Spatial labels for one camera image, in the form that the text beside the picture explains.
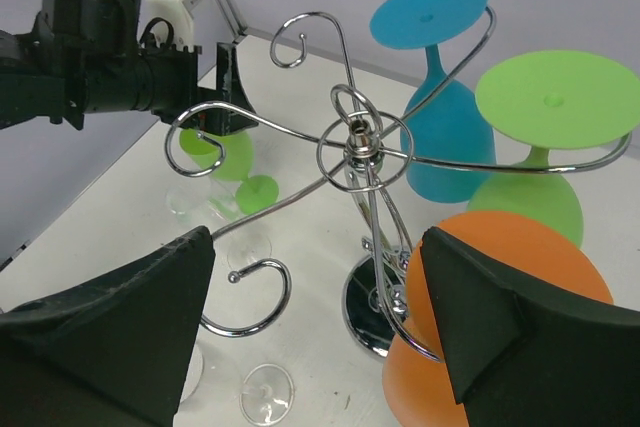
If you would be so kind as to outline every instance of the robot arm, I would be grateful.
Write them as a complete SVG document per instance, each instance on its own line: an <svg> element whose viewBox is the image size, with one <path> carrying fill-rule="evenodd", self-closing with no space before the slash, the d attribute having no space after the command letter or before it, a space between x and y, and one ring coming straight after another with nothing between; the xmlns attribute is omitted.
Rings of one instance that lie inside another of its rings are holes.
<svg viewBox="0 0 640 427"><path fill-rule="evenodd" d="M193 23L180 9L149 1L165 15L147 25L140 41L141 0L43 0L31 32L0 31L0 129L49 117L80 130L86 114L130 110L171 123L206 100L254 111L239 81L235 46L218 44L216 90L198 87L201 49L193 45ZM214 135L256 125L226 111L193 122Z"/></svg>

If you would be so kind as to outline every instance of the metal hook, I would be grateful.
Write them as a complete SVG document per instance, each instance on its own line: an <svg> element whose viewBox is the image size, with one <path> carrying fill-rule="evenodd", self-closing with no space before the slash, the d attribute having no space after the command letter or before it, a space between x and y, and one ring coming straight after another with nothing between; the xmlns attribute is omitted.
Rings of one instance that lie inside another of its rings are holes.
<svg viewBox="0 0 640 427"><path fill-rule="evenodd" d="M182 114L180 114L176 118L173 124L171 124L171 127L169 128L169 133L164 139L164 155L167 159L167 162L169 162L169 165L174 171L176 171L178 174L184 177L195 178L195 177L204 177L205 175L209 175L215 172L216 170L218 170L220 166L223 164L224 160L227 158L227 151L220 142L218 142L215 139L212 139L211 137L207 137L206 135L204 135L203 132L198 131L198 134L197 134L198 139L204 140L205 142L217 147L218 150L220 151L220 156L214 161L213 164L211 164L211 166L202 170L183 169L178 165L178 163L176 162L176 159L173 157L173 152L171 151L171 143L173 141L173 137L178 127L181 126L185 121L187 121L190 117L194 116L197 113L198 111L193 111L193 109L185 110Z"/></svg>
<svg viewBox="0 0 640 427"><path fill-rule="evenodd" d="M219 324L216 324L211 319L209 319L206 315L202 315L200 319L200 325L204 327L209 332L219 335L221 337L228 338L238 338L238 337L248 337L250 335L255 335L262 332L264 329L273 324L278 317L284 312L284 309L287 307L289 300L291 299L291 274L289 273L289 269L282 262L275 259L263 259L259 260L255 264L249 265L240 269L239 271L233 271L229 274L228 280L232 284L237 284L243 278L258 272L259 270L264 269L265 267L270 267L278 271L280 276L282 277L282 293L280 294L280 300L276 304L275 308L271 311L271 313L265 317L260 322L256 322L253 325L242 328L231 328L231 327L223 327Z"/></svg>
<svg viewBox="0 0 640 427"><path fill-rule="evenodd" d="M340 21L337 18L335 18L333 15L328 14L327 12L305 12L303 14L298 14L295 17L290 18L284 24L282 24L282 26L278 29L278 31L273 36L273 39L271 40L271 45L269 46L269 55L271 57L271 61L280 68L293 69L295 67L298 67L307 59L307 53L308 53L307 36L304 33L301 33L298 36L300 38L301 47L300 47L300 56L296 60L288 63L282 62L280 59L278 59L278 56L276 55L276 46L278 44L278 40L280 39L280 37L283 36L284 32L296 22L299 22L302 19L306 19L307 17L320 17L322 19L326 19L329 22L331 22L333 26L336 28L336 31L338 32L338 37L340 39L340 49L342 50L342 62L347 72L347 83L352 89L355 89L356 81L353 77L353 69L351 68L351 58L349 56L349 50L347 49L347 40L344 35L344 30L342 29L342 25L340 24ZM360 106L358 105L358 102L356 101L356 99L354 98L352 100L353 100L353 110L354 111L360 110Z"/></svg>

